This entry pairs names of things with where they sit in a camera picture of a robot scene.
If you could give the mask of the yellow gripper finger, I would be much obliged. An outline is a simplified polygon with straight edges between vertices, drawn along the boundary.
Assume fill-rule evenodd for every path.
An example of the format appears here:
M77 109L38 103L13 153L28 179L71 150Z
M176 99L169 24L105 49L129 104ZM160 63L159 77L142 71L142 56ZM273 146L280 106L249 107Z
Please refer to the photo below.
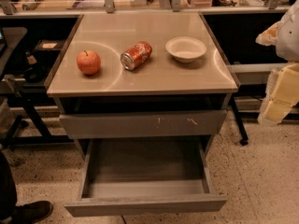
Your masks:
M268 76L265 93L258 122L264 126L274 126L283 121L299 103L299 63L273 69Z
M255 42L262 46L275 46L277 42L277 31L279 21L272 24L268 29L256 37Z

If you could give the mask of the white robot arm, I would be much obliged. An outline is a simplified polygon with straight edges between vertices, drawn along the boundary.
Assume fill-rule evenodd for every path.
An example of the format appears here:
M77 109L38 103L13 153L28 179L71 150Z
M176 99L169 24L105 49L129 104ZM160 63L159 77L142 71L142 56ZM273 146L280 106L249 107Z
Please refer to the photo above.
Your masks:
M268 76L258 122L273 126L283 121L299 103L299 10L292 6L280 21L256 38L263 46L273 45L276 54L289 64L274 68Z

